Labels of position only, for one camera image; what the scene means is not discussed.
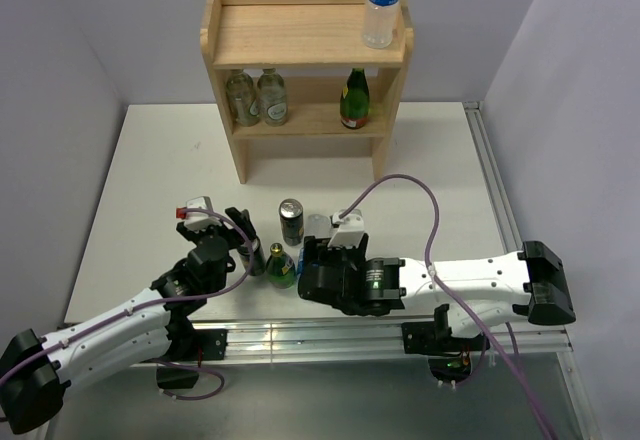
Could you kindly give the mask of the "blue label water bottle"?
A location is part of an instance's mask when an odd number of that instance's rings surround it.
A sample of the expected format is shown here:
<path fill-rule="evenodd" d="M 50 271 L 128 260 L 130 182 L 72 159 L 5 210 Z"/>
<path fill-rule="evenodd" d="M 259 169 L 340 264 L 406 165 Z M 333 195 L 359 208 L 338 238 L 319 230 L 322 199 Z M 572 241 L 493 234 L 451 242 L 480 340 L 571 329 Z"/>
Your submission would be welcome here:
<path fill-rule="evenodd" d="M 331 220 L 326 215 L 310 214 L 307 216 L 306 223 L 304 225 L 304 238 L 313 236 L 318 238 L 330 238 L 331 237 Z M 298 254 L 297 264 L 297 279 L 300 279 L 304 270 L 304 246 L 301 246 Z"/>
<path fill-rule="evenodd" d="M 383 49 L 393 39 L 400 0 L 365 0 L 362 39 L 370 48 Z"/>

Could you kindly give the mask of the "green glass bottle yellow label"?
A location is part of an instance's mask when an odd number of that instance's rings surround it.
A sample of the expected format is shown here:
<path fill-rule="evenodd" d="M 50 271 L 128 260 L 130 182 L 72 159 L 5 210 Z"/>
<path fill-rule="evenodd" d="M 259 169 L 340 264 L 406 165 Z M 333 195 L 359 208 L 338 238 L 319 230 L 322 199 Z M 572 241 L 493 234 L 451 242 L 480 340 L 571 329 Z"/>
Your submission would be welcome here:
<path fill-rule="evenodd" d="M 362 128 L 368 121 L 370 94 L 365 70 L 354 68 L 340 98 L 341 123 L 349 129 Z"/>

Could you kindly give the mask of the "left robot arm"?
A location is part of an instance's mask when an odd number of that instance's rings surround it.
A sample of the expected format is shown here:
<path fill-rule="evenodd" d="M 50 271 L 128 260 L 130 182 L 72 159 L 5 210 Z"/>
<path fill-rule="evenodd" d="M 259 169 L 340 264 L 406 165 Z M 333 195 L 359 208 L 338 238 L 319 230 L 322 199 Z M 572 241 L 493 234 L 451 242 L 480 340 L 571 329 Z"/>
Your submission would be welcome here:
<path fill-rule="evenodd" d="M 27 329 L 1 355 L 1 419 L 21 435 L 55 417 L 65 395 L 147 360 L 178 360 L 195 346 L 192 313 L 232 291 L 230 253 L 257 234 L 246 210 L 181 207 L 178 233 L 193 249 L 122 305 L 44 336 Z"/>

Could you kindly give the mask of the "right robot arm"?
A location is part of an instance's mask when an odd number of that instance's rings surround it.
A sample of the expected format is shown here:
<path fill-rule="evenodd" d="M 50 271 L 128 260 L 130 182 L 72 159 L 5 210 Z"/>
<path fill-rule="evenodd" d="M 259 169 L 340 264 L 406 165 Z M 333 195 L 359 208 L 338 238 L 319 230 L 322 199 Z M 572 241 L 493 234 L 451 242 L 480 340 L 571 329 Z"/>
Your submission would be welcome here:
<path fill-rule="evenodd" d="M 410 258 L 368 258 L 367 244 L 333 247 L 329 239 L 306 238 L 299 297 L 350 316 L 415 309 L 439 317 L 433 338 L 446 350 L 478 335 L 481 324 L 524 317 L 533 325 L 563 326 L 576 320 L 564 264 L 541 241 L 526 241 L 501 256 L 431 266 Z"/>

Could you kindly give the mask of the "dark beverage can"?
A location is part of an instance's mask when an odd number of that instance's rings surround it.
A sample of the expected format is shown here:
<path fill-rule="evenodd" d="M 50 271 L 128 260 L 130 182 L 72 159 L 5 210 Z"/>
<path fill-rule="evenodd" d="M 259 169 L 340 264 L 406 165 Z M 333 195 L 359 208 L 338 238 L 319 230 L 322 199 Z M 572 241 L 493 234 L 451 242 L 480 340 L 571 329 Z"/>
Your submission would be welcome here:
<path fill-rule="evenodd" d="M 302 204 L 293 198 L 284 199 L 278 208 L 282 236 L 286 244 L 299 245 L 304 237 L 304 210 Z"/>
<path fill-rule="evenodd" d="M 266 272 L 266 259 L 259 238 L 255 238 L 250 246 L 247 244 L 239 246 L 237 251 L 242 265 L 250 277 L 260 277 Z"/>

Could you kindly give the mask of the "wooden two-tier shelf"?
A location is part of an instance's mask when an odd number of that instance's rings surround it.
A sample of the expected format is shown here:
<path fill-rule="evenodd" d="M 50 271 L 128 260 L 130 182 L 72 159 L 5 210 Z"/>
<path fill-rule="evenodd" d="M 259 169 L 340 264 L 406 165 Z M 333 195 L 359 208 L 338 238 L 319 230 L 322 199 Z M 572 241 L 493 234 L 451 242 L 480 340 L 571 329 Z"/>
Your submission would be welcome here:
<path fill-rule="evenodd" d="M 206 0 L 200 49 L 240 183 L 249 177 L 252 141 L 267 138 L 367 138 L 373 175 L 384 175 L 415 35 L 408 2 L 401 0 L 390 46 L 369 48 L 361 38 L 364 11 L 364 0 Z M 281 127 L 241 126 L 225 83 L 234 69 L 269 67 L 303 72 L 285 81 L 289 119 Z M 350 130 L 339 120 L 346 80 L 334 71 L 354 67 L 377 73 L 370 83 L 372 117 Z"/>

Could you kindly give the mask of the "clear glass bottle left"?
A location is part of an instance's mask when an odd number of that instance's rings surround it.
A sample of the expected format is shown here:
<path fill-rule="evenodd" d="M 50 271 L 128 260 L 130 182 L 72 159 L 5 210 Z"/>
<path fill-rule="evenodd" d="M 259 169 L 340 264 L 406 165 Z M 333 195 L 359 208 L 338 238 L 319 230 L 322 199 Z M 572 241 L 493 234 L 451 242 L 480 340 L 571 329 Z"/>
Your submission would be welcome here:
<path fill-rule="evenodd" d="M 259 121 L 259 108 L 252 77 L 242 69 L 234 69 L 225 88 L 236 122 L 245 127 L 256 125 Z"/>

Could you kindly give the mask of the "clear glass bottle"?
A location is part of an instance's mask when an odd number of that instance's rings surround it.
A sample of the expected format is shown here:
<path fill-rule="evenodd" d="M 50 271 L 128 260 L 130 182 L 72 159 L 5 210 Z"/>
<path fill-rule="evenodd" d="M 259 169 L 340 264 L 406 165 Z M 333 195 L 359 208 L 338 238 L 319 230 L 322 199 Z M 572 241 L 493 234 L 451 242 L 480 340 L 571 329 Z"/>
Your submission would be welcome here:
<path fill-rule="evenodd" d="M 242 69 L 234 69 L 225 88 L 236 122 L 245 127 L 256 125 L 259 121 L 259 108 L 252 77 Z"/>
<path fill-rule="evenodd" d="M 285 82 L 275 68 L 264 69 L 257 82 L 259 114 L 269 126 L 282 126 L 288 117 Z"/>

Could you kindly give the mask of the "clear glass bottle right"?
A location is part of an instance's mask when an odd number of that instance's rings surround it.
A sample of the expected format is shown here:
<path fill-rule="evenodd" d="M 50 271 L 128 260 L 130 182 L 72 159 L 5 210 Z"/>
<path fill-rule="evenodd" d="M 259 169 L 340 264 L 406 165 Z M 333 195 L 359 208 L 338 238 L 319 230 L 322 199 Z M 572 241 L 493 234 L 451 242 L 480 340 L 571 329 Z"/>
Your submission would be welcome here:
<path fill-rule="evenodd" d="M 288 117 L 285 82 L 275 68 L 264 69 L 257 82 L 259 114 L 269 126 L 282 126 Z"/>

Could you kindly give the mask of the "aluminium rail frame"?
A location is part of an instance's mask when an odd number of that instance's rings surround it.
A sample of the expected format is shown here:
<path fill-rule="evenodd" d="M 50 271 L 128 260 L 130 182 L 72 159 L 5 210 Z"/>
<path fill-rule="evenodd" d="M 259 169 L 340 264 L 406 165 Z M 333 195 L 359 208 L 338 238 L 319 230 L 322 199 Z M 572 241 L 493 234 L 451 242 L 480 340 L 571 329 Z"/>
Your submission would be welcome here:
<path fill-rule="evenodd" d="M 264 243 L 276 241 L 277 204 L 300 200 L 307 214 L 331 214 L 361 200 L 368 251 L 419 258 L 433 219 L 440 226 L 433 257 L 476 259 L 503 253 L 520 241 L 496 186 L 475 104 L 405 102 L 398 110 L 389 165 L 400 172 L 373 192 L 369 142 L 354 134 L 270 137 L 253 142 L 246 183 L 237 179 L 215 105 L 132 105 L 117 141 L 106 183 L 64 317 L 86 321 L 148 286 L 187 251 L 173 211 L 201 194 L 217 209 L 248 209 Z M 499 354 L 490 352 L 479 374 L 455 390 L 437 387 L 427 372 L 411 373 L 401 327 L 428 319 L 413 305 L 385 317 L 348 317 L 302 300 L 294 289 L 232 273 L 232 291 L 193 315 L 200 329 L 224 328 L 227 366 L 266 371 L 285 401 L 301 366 L 352 368 L 351 380 L 322 380 L 318 395 L 334 410 L 356 409 L 364 370 L 391 368 L 402 379 L 389 395 L 399 411 L 416 407 L 402 437 L 443 437 L 443 409 L 466 411 L 465 423 L 486 438 L 537 438 L 521 388 Z"/>

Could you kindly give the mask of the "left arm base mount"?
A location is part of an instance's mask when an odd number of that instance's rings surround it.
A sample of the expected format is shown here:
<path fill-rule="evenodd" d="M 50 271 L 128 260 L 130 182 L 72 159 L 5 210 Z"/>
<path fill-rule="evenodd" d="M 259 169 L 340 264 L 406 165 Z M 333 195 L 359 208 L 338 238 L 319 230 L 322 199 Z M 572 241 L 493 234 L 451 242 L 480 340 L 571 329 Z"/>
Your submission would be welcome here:
<path fill-rule="evenodd" d="M 228 331 L 226 329 L 195 330 L 186 348 L 181 353 L 172 353 L 165 361 L 173 363 L 194 363 L 202 368 L 205 362 L 222 361 L 225 358 Z M 192 389 L 202 376 L 199 372 L 159 365 L 156 368 L 156 384 L 162 390 L 171 392 Z"/>

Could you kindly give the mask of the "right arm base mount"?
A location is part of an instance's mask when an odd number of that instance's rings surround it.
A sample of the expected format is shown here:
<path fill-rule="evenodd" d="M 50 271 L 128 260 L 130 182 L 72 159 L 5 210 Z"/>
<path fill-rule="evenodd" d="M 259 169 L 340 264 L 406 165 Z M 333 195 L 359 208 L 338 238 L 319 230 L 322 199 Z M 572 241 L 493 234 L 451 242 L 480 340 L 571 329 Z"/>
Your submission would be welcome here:
<path fill-rule="evenodd" d="M 467 382 L 484 360 L 490 342 L 484 334 L 457 338 L 449 327 L 434 321 L 401 324 L 404 353 L 424 356 L 439 388 L 456 390 Z"/>

